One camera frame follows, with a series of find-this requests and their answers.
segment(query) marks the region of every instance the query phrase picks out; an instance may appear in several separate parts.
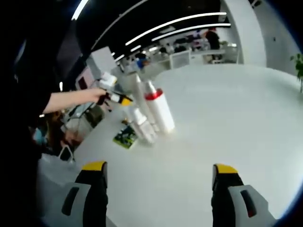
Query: white bottle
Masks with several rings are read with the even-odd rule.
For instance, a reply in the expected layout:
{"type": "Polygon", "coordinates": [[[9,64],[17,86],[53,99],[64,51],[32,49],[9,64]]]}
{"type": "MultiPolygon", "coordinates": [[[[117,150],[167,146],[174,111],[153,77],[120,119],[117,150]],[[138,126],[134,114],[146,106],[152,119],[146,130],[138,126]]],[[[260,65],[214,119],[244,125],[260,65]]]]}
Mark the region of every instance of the white bottle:
{"type": "Polygon", "coordinates": [[[151,81],[146,83],[146,103],[154,116],[159,129],[164,133],[169,133],[175,128],[174,119],[170,113],[163,91],[155,89],[151,81]]]}
{"type": "Polygon", "coordinates": [[[147,117],[148,121],[151,123],[153,129],[155,131],[159,131],[159,127],[156,124],[156,120],[154,116],[152,115],[151,111],[148,108],[148,105],[146,104],[145,98],[144,98],[144,84],[141,82],[140,77],[138,74],[136,74],[136,82],[133,89],[133,97],[139,106],[142,113],[147,117]]]}
{"type": "Polygon", "coordinates": [[[139,108],[135,108],[133,114],[134,122],[140,129],[144,139],[149,143],[154,143],[157,139],[157,134],[152,125],[148,122],[147,117],[140,112],[139,108]]]}
{"type": "Polygon", "coordinates": [[[144,139],[141,129],[139,128],[137,123],[134,121],[134,114],[132,113],[133,112],[132,108],[133,108],[132,106],[127,106],[124,109],[125,117],[127,119],[128,124],[132,127],[132,129],[134,130],[134,132],[136,133],[138,138],[144,139]]]}

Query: office desk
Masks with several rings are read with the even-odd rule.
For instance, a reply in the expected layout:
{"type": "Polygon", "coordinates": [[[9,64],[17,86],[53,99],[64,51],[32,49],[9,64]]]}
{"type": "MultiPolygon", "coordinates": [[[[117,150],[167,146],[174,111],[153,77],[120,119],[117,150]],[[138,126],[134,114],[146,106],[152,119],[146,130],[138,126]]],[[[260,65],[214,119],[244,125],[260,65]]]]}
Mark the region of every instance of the office desk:
{"type": "Polygon", "coordinates": [[[212,226],[212,165],[239,171],[279,218],[303,179],[303,96],[296,77],[244,65],[189,65],[161,73],[175,131],[153,147],[112,139],[115,109],[75,151],[108,162],[108,217],[118,227],[212,226]]]}
{"type": "Polygon", "coordinates": [[[225,54],[225,49],[220,50],[206,50],[206,51],[192,51],[191,55],[213,55],[213,54],[225,54]]]}

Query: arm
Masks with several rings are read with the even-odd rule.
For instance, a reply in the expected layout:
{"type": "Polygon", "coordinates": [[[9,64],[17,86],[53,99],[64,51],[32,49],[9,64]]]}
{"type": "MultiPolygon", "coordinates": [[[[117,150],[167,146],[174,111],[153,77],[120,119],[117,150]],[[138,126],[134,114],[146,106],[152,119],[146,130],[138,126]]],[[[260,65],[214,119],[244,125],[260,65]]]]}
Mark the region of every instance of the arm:
{"type": "Polygon", "coordinates": [[[100,88],[52,93],[43,113],[51,113],[73,105],[80,105],[88,102],[96,103],[100,96],[105,94],[106,91],[100,88]]]}

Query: ceiling light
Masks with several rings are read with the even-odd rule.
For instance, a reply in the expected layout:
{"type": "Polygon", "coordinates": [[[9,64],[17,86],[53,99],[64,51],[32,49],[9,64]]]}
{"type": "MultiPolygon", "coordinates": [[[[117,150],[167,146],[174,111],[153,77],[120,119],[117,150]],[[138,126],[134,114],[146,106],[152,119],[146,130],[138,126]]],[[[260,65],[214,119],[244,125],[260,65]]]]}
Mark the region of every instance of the ceiling light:
{"type": "Polygon", "coordinates": [[[125,55],[122,54],[120,57],[117,57],[117,58],[115,59],[115,61],[119,61],[120,59],[122,59],[122,58],[124,58],[124,57],[125,57],[125,55]]]}
{"type": "Polygon", "coordinates": [[[155,46],[155,47],[152,47],[152,48],[150,48],[149,49],[149,52],[152,52],[152,51],[155,51],[155,50],[157,50],[158,48],[155,46]]]}
{"type": "Polygon", "coordinates": [[[176,30],[176,29],[175,29],[173,26],[169,26],[168,28],[165,28],[165,29],[159,31],[159,33],[165,34],[165,33],[167,33],[167,32],[172,32],[172,31],[175,31],[175,30],[176,30]]]}
{"type": "Polygon", "coordinates": [[[198,29],[198,28],[203,28],[203,27],[218,27],[218,26],[230,26],[230,25],[231,25],[230,23],[218,23],[218,24],[208,24],[208,25],[198,25],[198,26],[186,27],[186,28],[183,28],[183,29],[180,29],[177,31],[166,33],[164,35],[160,35],[156,38],[153,38],[151,41],[162,39],[166,36],[173,35],[173,34],[180,33],[180,32],[185,32],[188,30],[193,30],[193,29],[198,29]]]}
{"type": "Polygon", "coordinates": [[[217,13],[202,13],[202,14],[195,14],[195,15],[191,15],[191,16],[188,16],[188,17],[182,17],[182,18],[179,18],[179,19],[176,19],[176,20],[172,20],[170,22],[167,22],[165,24],[162,24],[162,25],[159,25],[159,26],[156,26],[146,32],[143,32],[141,35],[138,35],[137,37],[133,38],[132,40],[128,41],[127,43],[125,43],[125,46],[131,44],[132,42],[136,41],[137,39],[140,39],[141,37],[147,35],[148,33],[150,32],[153,32],[153,31],[156,31],[157,29],[159,28],[162,28],[162,27],[165,27],[167,25],[171,25],[171,24],[174,24],[176,22],[179,22],[179,21],[182,21],[182,20],[187,20],[187,19],[192,19],[192,18],[196,18],[196,17],[205,17],[205,16],[218,16],[218,15],[226,15],[226,12],[217,12],[217,13]]]}
{"type": "Polygon", "coordinates": [[[141,45],[134,47],[133,49],[131,49],[131,52],[138,50],[141,47],[141,45]]]}
{"type": "Polygon", "coordinates": [[[227,44],[227,46],[237,47],[237,44],[227,44]]]}
{"type": "Polygon", "coordinates": [[[59,88],[60,88],[60,91],[63,91],[63,83],[62,83],[62,81],[59,83],[59,88]]]}
{"type": "Polygon", "coordinates": [[[86,3],[88,2],[89,0],[82,0],[78,7],[76,8],[76,11],[74,12],[74,15],[72,16],[71,20],[77,20],[81,11],[83,10],[83,8],[85,7],[86,3]]]}

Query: bottle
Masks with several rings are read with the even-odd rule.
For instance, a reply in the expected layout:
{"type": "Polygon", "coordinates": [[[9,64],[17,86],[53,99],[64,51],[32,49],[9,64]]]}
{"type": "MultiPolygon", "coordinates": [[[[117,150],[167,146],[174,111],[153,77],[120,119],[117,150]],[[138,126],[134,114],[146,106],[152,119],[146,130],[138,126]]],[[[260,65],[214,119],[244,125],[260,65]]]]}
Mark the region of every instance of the bottle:
{"type": "Polygon", "coordinates": [[[139,139],[144,139],[144,136],[141,132],[140,127],[137,125],[137,123],[134,121],[134,114],[132,113],[132,106],[128,106],[124,109],[125,118],[128,122],[128,124],[132,127],[136,135],[139,139]]]}
{"type": "Polygon", "coordinates": [[[155,131],[159,131],[159,127],[156,124],[156,120],[153,117],[151,111],[149,110],[145,98],[144,98],[144,84],[141,82],[141,79],[138,74],[136,74],[136,82],[133,88],[133,97],[139,106],[142,113],[147,117],[147,120],[152,125],[155,131]]]}
{"type": "Polygon", "coordinates": [[[147,92],[145,94],[146,103],[160,131],[163,133],[171,132],[175,128],[175,123],[162,89],[156,90],[150,80],[145,84],[145,88],[147,92]]]}
{"type": "Polygon", "coordinates": [[[154,143],[157,139],[157,134],[152,125],[148,122],[147,117],[140,112],[139,108],[134,108],[133,115],[134,122],[140,129],[144,139],[149,143],[154,143]]]}
{"type": "Polygon", "coordinates": [[[132,103],[132,99],[123,94],[118,94],[116,92],[106,92],[104,96],[101,96],[97,104],[102,105],[105,99],[111,100],[113,102],[119,103],[122,106],[128,106],[132,103]]]}

